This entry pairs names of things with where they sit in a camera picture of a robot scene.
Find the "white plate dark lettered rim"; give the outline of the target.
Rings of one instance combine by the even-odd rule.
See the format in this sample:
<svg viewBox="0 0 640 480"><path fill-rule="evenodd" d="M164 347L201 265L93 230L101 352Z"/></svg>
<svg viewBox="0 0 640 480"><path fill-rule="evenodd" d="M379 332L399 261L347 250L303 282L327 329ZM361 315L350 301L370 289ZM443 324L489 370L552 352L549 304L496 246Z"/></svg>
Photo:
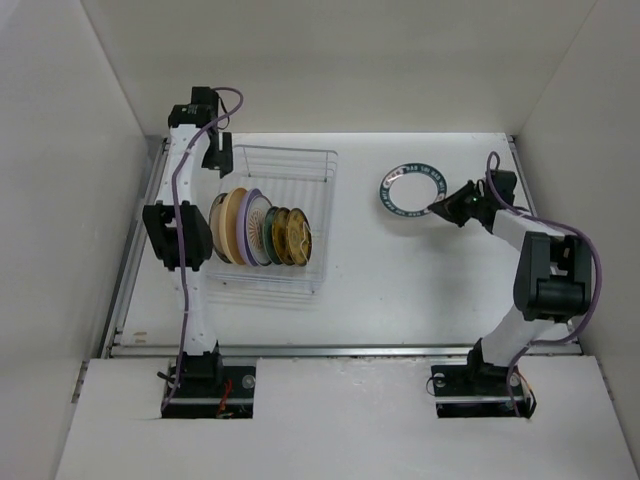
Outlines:
<svg viewBox="0 0 640 480"><path fill-rule="evenodd" d="M443 200L447 191L446 178L438 169L412 162L395 167L382 178L378 197L389 213L420 218L430 215L430 206Z"/></svg>

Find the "yellow patterned small plate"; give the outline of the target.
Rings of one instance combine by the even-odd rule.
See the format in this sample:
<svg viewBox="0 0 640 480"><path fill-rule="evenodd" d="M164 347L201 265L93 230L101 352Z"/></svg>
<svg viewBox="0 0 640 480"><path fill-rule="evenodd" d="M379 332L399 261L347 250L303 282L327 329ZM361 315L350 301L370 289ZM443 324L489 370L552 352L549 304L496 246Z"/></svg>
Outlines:
<svg viewBox="0 0 640 480"><path fill-rule="evenodd" d="M312 234L309 221L299 208L290 211L286 225L289 252L297 266L306 266L312 252Z"/></svg>

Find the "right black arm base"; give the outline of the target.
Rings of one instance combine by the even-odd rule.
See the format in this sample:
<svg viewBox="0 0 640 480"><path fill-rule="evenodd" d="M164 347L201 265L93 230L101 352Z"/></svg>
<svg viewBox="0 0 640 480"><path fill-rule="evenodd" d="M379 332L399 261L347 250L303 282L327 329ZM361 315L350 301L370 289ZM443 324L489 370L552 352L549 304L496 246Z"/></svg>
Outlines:
<svg viewBox="0 0 640 480"><path fill-rule="evenodd" d="M525 418L537 409L531 389L503 367L473 371L469 365L431 366L428 382L436 400L439 419Z"/></svg>

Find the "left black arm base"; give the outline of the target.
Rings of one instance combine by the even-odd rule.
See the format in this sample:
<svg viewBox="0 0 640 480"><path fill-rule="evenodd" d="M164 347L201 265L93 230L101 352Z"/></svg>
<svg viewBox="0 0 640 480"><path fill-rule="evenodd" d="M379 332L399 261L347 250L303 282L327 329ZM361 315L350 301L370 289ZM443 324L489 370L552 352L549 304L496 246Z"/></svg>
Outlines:
<svg viewBox="0 0 640 480"><path fill-rule="evenodd" d="M254 361L225 360L217 352L182 355L157 373L164 381L163 419L251 419L257 383Z"/></svg>

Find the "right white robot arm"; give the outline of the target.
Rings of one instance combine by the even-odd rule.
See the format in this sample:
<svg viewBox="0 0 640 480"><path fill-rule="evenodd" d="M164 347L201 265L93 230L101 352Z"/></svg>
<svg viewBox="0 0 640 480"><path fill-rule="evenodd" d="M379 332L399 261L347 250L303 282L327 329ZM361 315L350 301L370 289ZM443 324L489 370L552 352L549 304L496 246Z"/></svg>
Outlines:
<svg viewBox="0 0 640 480"><path fill-rule="evenodd" d="M519 357L553 325L590 313L600 287L600 266L591 240L556 222L538 219L514 207L515 173L491 169L483 180L469 181L428 210L464 226L478 221L486 231L519 253L513 305L498 326L468 353L462 381L476 395L511 391Z"/></svg>

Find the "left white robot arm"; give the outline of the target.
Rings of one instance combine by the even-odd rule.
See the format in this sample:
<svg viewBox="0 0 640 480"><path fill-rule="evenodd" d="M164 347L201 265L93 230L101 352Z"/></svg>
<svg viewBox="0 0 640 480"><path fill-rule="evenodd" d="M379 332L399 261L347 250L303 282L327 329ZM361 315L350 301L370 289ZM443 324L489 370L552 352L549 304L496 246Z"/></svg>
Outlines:
<svg viewBox="0 0 640 480"><path fill-rule="evenodd" d="M190 101L168 116L165 169L156 199L143 207L142 219L156 258L170 272L181 299L179 350L175 366L163 373L163 408L172 400L217 394L224 373L218 339L207 320L203 266L214 254L213 234L199 208L194 179L201 170L221 177L233 171L231 134L219 125L243 104L233 87L197 86Z"/></svg>

